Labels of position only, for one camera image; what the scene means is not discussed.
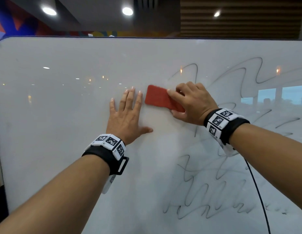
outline glossy white surface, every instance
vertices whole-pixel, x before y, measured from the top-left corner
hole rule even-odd
[[[125,87],[145,93],[149,84],[174,88],[195,80],[221,107],[302,142],[302,41],[0,41],[0,157],[9,210],[105,133],[109,100],[119,101]],[[140,124],[154,132],[128,146],[127,168],[83,233],[268,233],[240,155],[219,156],[204,128],[164,108],[143,106]],[[302,211],[252,171],[271,233],[302,233]]]

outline person's right arm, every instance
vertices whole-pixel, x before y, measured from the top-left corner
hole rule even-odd
[[[177,85],[169,96],[186,110],[172,110],[175,118],[203,125],[205,117],[218,106],[201,84]],[[242,124],[229,143],[274,187],[302,209],[302,143],[251,124]]]

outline wooden slat ceiling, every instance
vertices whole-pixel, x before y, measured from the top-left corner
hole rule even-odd
[[[297,39],[302,0],[180,0],[180,21],[181,37]]]

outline eraser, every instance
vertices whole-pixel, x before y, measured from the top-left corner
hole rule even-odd
[[[168,108],[178,112],[186,111],[180,103],[176,102],[168,95],[166,89],[154,85],[148,86],[146,99],[144,102],[148,105]]]

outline person's left arm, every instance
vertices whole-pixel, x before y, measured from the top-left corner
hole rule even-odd
[[[126,90],[116,112],[110,102],[106,133],[122,139],[125,145],[152,132],[139,127],[142,93],[134,108],[135,89]],[[67,167],[0,224],[0,234],[81,233],[109,176],[108,164],[96,155],[85,155]]]

